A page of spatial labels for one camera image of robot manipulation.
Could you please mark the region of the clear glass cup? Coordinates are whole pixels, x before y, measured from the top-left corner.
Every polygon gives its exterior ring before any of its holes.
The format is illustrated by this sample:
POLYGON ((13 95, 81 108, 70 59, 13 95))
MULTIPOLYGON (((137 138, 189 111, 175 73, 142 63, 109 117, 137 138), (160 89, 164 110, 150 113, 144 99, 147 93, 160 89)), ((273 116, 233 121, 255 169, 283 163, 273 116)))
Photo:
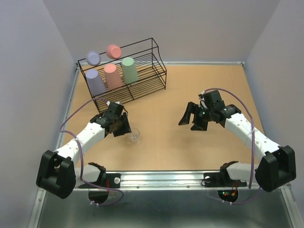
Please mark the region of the clear glass cup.
POLYGON ((140 131, 137 128, 132 128, 129 135, 129 141, 132 143, 137 143, 140 138, 140 131))

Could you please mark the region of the tall pink cup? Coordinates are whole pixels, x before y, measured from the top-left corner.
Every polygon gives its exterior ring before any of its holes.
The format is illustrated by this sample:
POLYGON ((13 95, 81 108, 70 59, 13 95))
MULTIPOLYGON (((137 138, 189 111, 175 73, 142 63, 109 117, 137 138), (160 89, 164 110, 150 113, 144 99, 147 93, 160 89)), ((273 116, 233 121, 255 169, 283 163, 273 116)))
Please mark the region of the tall pink cup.
POLYGON ((104 75, 105 75, 106 85, 109 90, 113 90, 123 86, 122 79, 118 73, 117 66, 115 64, 105 65, 104 75))

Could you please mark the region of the tall purple cup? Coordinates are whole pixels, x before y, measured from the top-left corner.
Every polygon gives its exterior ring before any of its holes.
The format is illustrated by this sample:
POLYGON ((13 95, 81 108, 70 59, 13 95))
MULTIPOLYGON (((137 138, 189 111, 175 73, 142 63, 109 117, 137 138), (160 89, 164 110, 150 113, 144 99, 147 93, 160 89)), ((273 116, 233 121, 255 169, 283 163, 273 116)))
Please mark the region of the tall purple cup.
POLYGON ((107 91, 104 81, 97 70, 89 69, 85 76, 92 96, 103 94, 107 91))

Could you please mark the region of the tall green cup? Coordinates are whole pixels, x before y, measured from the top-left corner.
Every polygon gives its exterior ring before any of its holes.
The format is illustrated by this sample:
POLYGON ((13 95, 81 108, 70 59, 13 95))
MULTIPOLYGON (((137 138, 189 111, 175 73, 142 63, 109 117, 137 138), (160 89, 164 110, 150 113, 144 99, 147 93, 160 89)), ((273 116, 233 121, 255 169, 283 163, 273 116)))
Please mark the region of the tall green cup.
POLYGON ((125 84, 131 84, 139 80, 135 61, 131 57, 125 57, 122 60, 123 81, 125 84))

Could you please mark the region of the short purple cup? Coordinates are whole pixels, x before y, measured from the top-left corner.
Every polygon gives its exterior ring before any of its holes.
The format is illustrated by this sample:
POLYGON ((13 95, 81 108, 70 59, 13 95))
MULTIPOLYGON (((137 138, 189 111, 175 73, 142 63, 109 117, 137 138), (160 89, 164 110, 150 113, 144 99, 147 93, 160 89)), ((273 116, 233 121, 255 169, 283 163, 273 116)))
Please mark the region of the short purple cup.
POLYGON ((101 62, 101 57, 100 57, 99 53, 96 51, 89 51, 86 54, 85 59, 89 65, 94 66, 94 67, 99 65, 101 62))

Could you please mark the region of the short red cup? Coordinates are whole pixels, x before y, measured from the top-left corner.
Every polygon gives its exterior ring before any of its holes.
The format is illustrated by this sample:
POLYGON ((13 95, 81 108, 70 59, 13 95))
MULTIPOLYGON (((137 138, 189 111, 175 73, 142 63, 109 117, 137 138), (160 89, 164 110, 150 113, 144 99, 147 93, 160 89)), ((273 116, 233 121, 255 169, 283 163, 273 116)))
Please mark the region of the short red cup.
POLYGON ((106 55, 110 59, 119 59, 122 56, 121 48, 118 45, 110 44, 106 48, 106 55))

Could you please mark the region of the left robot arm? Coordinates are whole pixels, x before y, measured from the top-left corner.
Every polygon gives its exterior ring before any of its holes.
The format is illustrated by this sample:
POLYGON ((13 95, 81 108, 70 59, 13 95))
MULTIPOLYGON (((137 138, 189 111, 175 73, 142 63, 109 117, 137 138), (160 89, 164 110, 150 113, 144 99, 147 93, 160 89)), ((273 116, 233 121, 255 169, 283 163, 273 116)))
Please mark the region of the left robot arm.
POLYGON ((84 165, 84 155, 99 141, 131 132, 128 112, 120 103, 108 102, 107 109, 94 116, 86 127, 73 135, 64 146, 42 154, 36 185, 61 199, 67 198, 83 184, 108 186, 105 167, 90 162, 84 165))

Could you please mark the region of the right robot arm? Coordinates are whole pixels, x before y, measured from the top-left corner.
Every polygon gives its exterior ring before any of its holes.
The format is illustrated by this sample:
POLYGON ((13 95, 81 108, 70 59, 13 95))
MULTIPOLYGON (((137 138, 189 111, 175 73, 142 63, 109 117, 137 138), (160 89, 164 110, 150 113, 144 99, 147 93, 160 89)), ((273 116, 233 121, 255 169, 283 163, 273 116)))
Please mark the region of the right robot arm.
POLYGON ((234 104, 226 105, 220 95, 220 88, 202 91, 199 104, 188 102, 179 125, 192 123, 192 131, 206 131, 210 122, 220 124, 229 130, 251 150, 249 164, 232 161, 223 164, 219 181, 230 185, 234 181, 257 183, 264 191, 273 190, 296 179, 295 152, 290 146, 281 146, 266 137, 234 104))

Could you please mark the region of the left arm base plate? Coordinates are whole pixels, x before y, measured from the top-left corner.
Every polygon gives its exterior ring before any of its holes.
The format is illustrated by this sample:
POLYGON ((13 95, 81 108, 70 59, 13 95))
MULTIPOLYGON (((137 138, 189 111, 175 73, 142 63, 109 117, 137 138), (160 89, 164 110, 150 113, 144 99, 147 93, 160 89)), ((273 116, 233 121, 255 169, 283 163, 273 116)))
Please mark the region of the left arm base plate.
POLYGON ((93 174, 85 173, 84 180, 90 184, 84 183, 80 179, 76 181, 75 188, 88 189, 96 188, 92 185, 107 187, 107 188, 120 188, 121 174, 119 172, 102 171, 93 174))

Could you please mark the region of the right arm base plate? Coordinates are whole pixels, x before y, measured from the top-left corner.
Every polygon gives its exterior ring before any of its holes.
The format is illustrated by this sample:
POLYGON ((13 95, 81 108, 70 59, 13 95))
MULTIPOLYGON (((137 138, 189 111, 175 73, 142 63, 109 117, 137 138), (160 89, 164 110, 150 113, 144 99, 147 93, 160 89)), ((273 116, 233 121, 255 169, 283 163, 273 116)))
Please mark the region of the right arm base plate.
POLYGON ((246 181, 232 180, 225 174, 220 172, 207 172, 204 173, 201 185, 207 188, 219 187, 246 187, 246 181))

